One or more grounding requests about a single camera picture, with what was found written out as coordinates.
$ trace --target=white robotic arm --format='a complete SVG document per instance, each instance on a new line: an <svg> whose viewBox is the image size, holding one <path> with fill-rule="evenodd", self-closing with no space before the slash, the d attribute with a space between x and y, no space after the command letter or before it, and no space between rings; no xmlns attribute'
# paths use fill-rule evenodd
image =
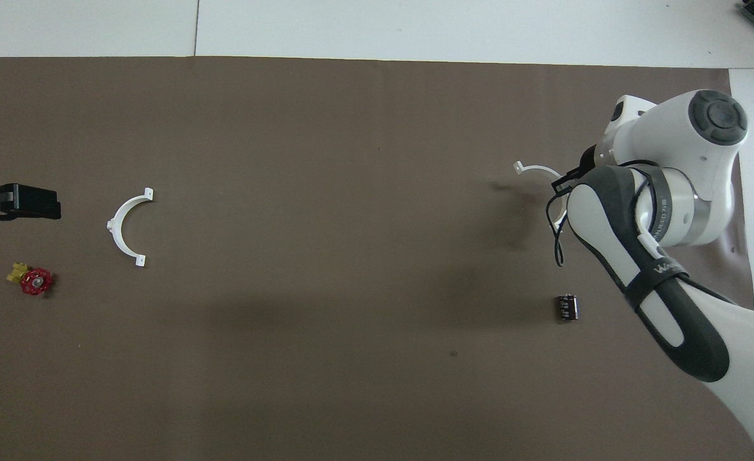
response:
<svg viewBox="0 0 754 461"><path fill-rule="evenodd" d="M556 181L573 233L681 368L735 414L754 440L754 311L701 286L662 246L699 245L733 211L730 172L746 116L700 90L654 106L621 97L602 142Z"/></svg>

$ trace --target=black cable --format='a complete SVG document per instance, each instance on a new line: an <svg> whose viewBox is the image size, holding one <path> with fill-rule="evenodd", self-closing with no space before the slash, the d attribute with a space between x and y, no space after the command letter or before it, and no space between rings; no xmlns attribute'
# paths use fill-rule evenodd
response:
<svg viewBox="0 0 754 461"><path fill-rule="evenodd" d="M619 166L631 166L631 165L650 165L650 166L658 166L661 168L661 166L652 160L631 160L626 161L625 163L620 163Z"/></svg>
<svg viewBox="0 0 754 461"><path fill-rule="evenodd" d="M638 189L636 189L636 192L634 193L634 196L632 197L630 201L630 209L634 211L634 219L632 219L632 224L634 224L634 229L636 230L636 234L641 234L641 229L638 228L638 222L636 222L636 202L638 202L638 196L641 195L641 192L645 190L647 187L647 184L652 184L653 180L651 179L650 175L643 172L642 170L637 170L635 168L631 168L634 172L638 172L642 176L644 176L644 181L641 181L641 184L638 186Z"/></svg>
<svg viewBox="0 0 754 461"><path fill-rule="evenodd" d="M562 227L564 227L565 222L568 219L568 215L567 213L565 213L565 217L562 218L561 221L559 221L559 225L557 225L556 228L553 228L553 219L550 219L550 205L552 205L553 201L555 201L559 197L568 195L568 193L570 192L570 188L562 190L562 192L559 192L552 198L550 198L550 200L547 201L547 205L545 205L547 225L550 225L550 233L553 234L553 259L556 260L556 266L559 266L560 268L565 265L565 253L562 251L562 242L559 241L559 236L562 233Z"/></svg>

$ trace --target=brown surface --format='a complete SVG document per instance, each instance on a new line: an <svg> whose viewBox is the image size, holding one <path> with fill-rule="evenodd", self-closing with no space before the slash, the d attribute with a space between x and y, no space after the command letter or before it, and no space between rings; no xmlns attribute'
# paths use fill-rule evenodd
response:
<svg viewBox="0 0 754 461"><path fill-rule="evenodd" d="M0 459L754 459L569 234L554 266L512 167L701 87L727 71L0 58L0 184L64 212L0 223ZM105 222L146 186L137 268ZM741 222L673 254L751 306Z"/></svg>

